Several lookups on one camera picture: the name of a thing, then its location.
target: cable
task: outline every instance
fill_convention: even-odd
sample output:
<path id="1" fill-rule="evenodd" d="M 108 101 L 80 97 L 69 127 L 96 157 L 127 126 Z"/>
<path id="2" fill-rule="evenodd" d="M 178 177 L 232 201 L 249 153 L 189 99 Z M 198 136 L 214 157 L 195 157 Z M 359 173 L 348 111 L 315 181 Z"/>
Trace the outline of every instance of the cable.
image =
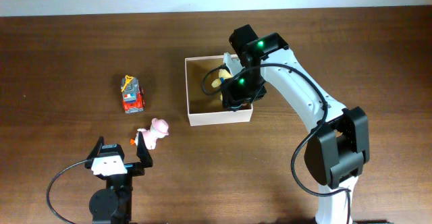
<path id="1" fill-rule="evenodd" d="M 304 75 L 302 72 L 300 72 L 299 70 L 297 70 L 294 67 L 288 66 L 288 65 L 284 65 L 284 64 L 279 64 L 279 63 L 267 63 L 267 64 L 262 64 L 262 65 L 257 65 L 257 66 L 252 66 L 250 68 L 244 69 L 241 72 L 237 73 L 231 81 L 222 84 L 219 89 L 213 91 L 213 92 L 207 92 L 205 90 L 205 80 L 207 78 L 207 76 L 211 73 L 213 73 L 214 71 L 218 70 L 219 68 L 216 69 L 212 69 L 203 79 L 202 81 L 202 91 L 207 95 L 207 96 L 211 96 L 214 94 L 217 94 L 218 92 L 225 90 L 226 88 L 228 88 L 232 83 L 234 83 L 236 81 L 236 79 L 238 77 L 240 77 L 241 75 L 245 74 L 246 72 L 252 71 L 253 69 L 259 69 L 259 68 L 263 68 L 263 67 L 282 67 L 285 69 L 288 69 L 290 72 L 294 72 L 297 75 L 299 75 L 301 78 L 303 78 L 311 87 L 312 89 L 317 93 L 318 97 L 321 99 L 321 102 L 323 102 L 323 110 L 324 110 L 324 114 L 323 117 L 321 118 L 320 122 L 318 123 L 318 125 L 316 126 L 315 129 L 311 130 L 310 133 L 306 136 L 305 139 L 302 140 L 302 142 L 297 146 L 296 150 L 294 151 L 294 154 L 292 155 L 291 158 L 291 174 L 292 177 L 294 178 L 294 180 L 296 181 L 296 183 L 306 192 L 309 194 L 312 194 L 313 196 L 318 196 L 318 197 L 329 197 L 329 196 L 333 196 L 335 194 L 339 194 L 340 192 L 345 192 L 346 193 L 346 198 L 348 200 L 348 216 L 347 216 L 347 220 L 346 223 L 350 224 L 350 216 L 351 216 L 351 201 L 350 201 L 350 192 L 351 190 L 348 188 L 340 188 L 339 190 L 335 190 L 333 192 L 330 193 L 318 193 L 318 192 L 314 192 L 312 190 L 309 190 L 306 186 L 304 186 L 302 184 L 302 182 L 298 179 L 297 174 L 296 174 L 296 170 L 295 170 L 295 164 L 296 164 L 296 158 L 298 156 L 298 154 L 300 153 L 300 151 L 302 150 L 302 148 L 307 144 L 307 142 L 321 129 L 321 127 L 324 125 L 325 120 L 327 118 L 327 114 L 328 114 L 328 107 L 327 107 L 327 101 L 325 100 L 325 97 L 323 96 L 323 94 L 321 93 L 321 91 L 317 88 L 317 86 L 315 85 L 315 83 L 313 83 L 311 81 L 311 79 L 309 79 L 306 75 Z"/>
<path id="2" fill-rule="evenodd" d="M 49 209 L 54 213 L 54 215 L 56 217 L 58 217 L 59 219 L 61 219 L 62 221 L 69 223 L 69 224 L 75 224 L 69 220 L 67 220 L 66 218 L 62 217 L 57 211 L 54 210 L 53 206 L 51 205 L 51 201 L 49 200 L 49 192 L 51 191 L 51 187 L 53 186 L 55 180 L 57 180 L 57 178 L 59 178 L 64 172 L 66 172 L 67 170 L 71 169 L 72 167 L 76 167 L 80 164 L 86 163 L 87 161 L 90 160 L 83 160 L 83 161 L 79 161 L 77 163 L 74 163 L 73 165 L 70 165 L 69 167 L 66 167 L 65 169 L 61 170 L 61 172 L 59 172 L 52 180 L 51 183 L 49 183 L 48 188 L 47 188 L 47 204 Z"/>

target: brown table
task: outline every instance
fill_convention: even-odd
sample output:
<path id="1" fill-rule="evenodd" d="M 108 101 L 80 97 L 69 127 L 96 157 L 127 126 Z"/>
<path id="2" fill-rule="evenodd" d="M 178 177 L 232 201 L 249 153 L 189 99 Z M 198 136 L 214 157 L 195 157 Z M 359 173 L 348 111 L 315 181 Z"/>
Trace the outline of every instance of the brown table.
<path id="1" fill-rule="evenodd" d="M 306 130 L 272 86 L 250 123 L 188 125 L 184 58 L 233 53 L 228 37 L 247 23 L 259 36 L 280 33 L 328 93 L 369 116 L 371 161 L 354 190 L 354 219 L 430 223 L 432 7 L 0 18 L 0 222 L 60 223 L 45 202 L 51 178 L 99 136 L 136 161 L 129 139 L 153 117 L 169 122 L 170 135 L 134 180 L 133 220 L 312 218 L 318 200 L 289 168 Z M 126 74 L 144 87 L 144 113 L 123 112 Z M 297 169 L 316 188 L 302 157 Z M 104 187 L 79 167 L 56 182 L 52 202 L 90 223 L 88 201 Z"/>

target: open box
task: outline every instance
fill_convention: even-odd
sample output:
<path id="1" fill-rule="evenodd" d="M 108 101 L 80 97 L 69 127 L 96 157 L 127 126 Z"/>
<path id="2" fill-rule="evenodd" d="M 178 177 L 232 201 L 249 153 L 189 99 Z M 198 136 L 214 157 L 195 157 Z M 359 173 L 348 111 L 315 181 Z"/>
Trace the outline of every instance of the open box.
<path id="1" fill-rule="evenodd" d="M 222 107 L 220 95 L 207 96 L 203 93 L 201 83 L 205 75 L 212 69 L 223 64 L 223 55 L 185 58 L 186 98 L 190 126 L 211 125 L 218 123 L 249 122 L 253 106 L 247 104 L 236 112 Z M 211 82 L 218 78 L 218 72 L 207 77 L 205 88 L 208 92 L 216 90 Z"/>

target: pink toy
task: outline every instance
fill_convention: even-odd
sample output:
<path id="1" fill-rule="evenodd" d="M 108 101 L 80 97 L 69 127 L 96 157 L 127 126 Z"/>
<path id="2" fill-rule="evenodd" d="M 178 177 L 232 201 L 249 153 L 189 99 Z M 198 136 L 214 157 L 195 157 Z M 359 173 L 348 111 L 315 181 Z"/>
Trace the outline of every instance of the pink toy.
<path id="1" fill-rule="evenodd" d="M 152 119 L 150 130 L 137 129 L 138 133 L 142 132 L 144 143 L 147 149 L 154 150 L 156 148 L 156 140 L 164 138 L 168 135 L 168 123 L 163 119 Z M 138 145 L 138 133 L 136 133 L 135 140 L 130 140 L 130 144 Z"/>

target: toy vehicle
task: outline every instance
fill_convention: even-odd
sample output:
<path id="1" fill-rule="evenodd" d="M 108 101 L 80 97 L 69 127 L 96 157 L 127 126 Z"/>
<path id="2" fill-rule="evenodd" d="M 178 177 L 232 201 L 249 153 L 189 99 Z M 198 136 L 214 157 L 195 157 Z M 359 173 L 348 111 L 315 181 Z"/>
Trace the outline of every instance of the toy vehicle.
<path id="1" fill-rule="evenodd" d="M 125 76 L 121 79 L 121 95 L 125 113 L 144 111 L 144 91 L 138 84 L 138 79 L 133 76 Z"/>

